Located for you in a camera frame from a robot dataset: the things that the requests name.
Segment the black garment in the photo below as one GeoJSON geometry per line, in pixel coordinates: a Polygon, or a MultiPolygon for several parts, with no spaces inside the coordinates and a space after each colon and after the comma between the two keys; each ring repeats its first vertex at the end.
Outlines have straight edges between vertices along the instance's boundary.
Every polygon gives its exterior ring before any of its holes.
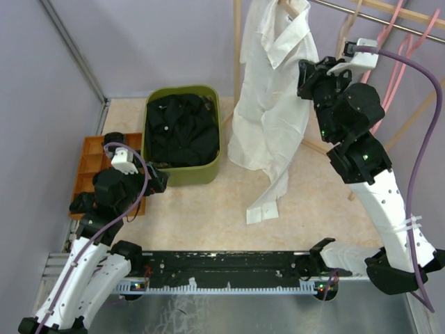
{"type": "Polygon", "coordinates": [[[163,168],[203,166],[219,151],[213,101],[204,95],[171,94],[147,103],[145,144],[163,168]]]}

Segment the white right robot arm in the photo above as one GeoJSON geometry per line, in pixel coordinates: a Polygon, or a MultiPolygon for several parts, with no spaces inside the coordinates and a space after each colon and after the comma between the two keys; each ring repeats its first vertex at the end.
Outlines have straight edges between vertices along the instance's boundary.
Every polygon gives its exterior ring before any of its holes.
{"type": "Polygon", "coordinates": [[[383,246],[363,247],[326,238],[311,250],[311,269],[327,275],[333,269],[366,275],[388,295],[414,292],[428,273],[444,267],[444,252],[407,217],[392,162],[371,128],[385,112],[377,90],[353,82],[351,70],[330,73],[342,60],[301,60],[297,95],[314,103],[321,138],[333,144],[327,157],[333,169],[358,197],[383,246]]]}

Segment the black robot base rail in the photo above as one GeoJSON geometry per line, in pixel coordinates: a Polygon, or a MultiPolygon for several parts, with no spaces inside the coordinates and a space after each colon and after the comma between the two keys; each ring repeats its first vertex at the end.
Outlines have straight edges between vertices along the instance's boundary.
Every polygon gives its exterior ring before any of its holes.
{"type": "Polygon", "coordinates": [[[146,251],[129,276],[151,288],[181,287],[191,278],[205,289],[276,288],[299,287],[301,278],[328,271],[308,251],[146,251]]]}

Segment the beige wooden hanger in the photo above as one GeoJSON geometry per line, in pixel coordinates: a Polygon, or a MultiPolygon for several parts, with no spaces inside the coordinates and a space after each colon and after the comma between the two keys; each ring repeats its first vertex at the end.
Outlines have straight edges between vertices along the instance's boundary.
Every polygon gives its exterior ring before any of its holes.
{"type": "Polygon", "coordinates": [[[288,13],[291,19],[295,19],[299,15],[298,10],[291,4],[291,0],[279,0],[277,4],[288,13]]]}
{"type": "Polygon", "coordinates": [[[336,58],[341,58],[343,55],[343,50],[346,45],[347,38],[349,36],[352,26],[354,25],[357,19],[361,7],[362,7],[362,0],[358,0],[354,13],[352,15],[347,15],[341,25],[341,28],[339,30],[339,37],[337,40],[336,58]]]}

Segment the cream white garment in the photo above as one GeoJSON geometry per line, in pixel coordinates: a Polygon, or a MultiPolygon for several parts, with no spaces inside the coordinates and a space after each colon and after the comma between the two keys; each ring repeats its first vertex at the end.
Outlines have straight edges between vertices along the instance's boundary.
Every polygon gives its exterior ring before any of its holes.
{"type": "Polygon", "coordinates": [[[278,1],[253,1],[241,42],[244,77],[227,155],[240,167],[262,170],[270,180],[267,190],[247,208],[247,224],[279,216],[277,200],[287,192],[289,168],[312,107],[297,96],[299,61],[318,62],[309,27],[310,4],[289,5],[295,14],[278,1]]]}

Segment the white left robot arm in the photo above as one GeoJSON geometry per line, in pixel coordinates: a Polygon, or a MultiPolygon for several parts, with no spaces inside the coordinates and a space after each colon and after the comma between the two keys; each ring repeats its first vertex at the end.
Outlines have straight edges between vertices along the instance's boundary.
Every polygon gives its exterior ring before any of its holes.
{"type": "Polygon", "coordinates": [[[118,283],[144,267],[142,248],[113,240],[141,198],[163,193],[169,174],[150,163],[146,172],[124,174],[107,168],[95,174],[93,193],[80,193],[70,207],[83,213],[70,256],[47,300],[34,317],[21,320],[19,333],[87,333],[118,283]]]}

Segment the pink plastic hanger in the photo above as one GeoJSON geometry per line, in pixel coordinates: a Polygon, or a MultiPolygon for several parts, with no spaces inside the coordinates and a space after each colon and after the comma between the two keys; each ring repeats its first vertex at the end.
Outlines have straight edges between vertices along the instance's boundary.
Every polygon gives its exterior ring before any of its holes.
{"type": "MultiPolygon", "coordinates": [[[[389,25],[384,27],[377,36],[377,42],[378,46],[382,48],[383,42],[387,39],[389,36],[389,33],[391,32],[392,28],[394,27],[395,21],[398,18],[398,15],[401,11],[401,3],[399,3],[394,11],[394,14],[391,17],[391,20],[389,22],[389,25]]],[[[426,30],[423,32],[420,38],[414,42],[414,36],[410,33],[407,33],[400,44],[398,48],[398,55],[403,55],[406,58],[411,58],[412,54],[416,49],[418,49],[423,42],[426,40],[426,37],[428,36],[429,32],[432,30],[433,26],[435,25],[436,21],[439,19],[440,9],[436,9],[435,12],[432,14],[428,21],[428,26],[426,30]]],[[[398,87],[402,81],[404,71],[406,68],[406,64],[396,61],[393,66],[393,70],[391,72],[391,77],[389,80],[389,83],[387,85],[387,90],[385,92],[385,96],[382,102],[382,107],[386,112],[388,112],[389,107],[391,106],[391,103],[395,97],[396,91],[398,90],[398,87]]]]}

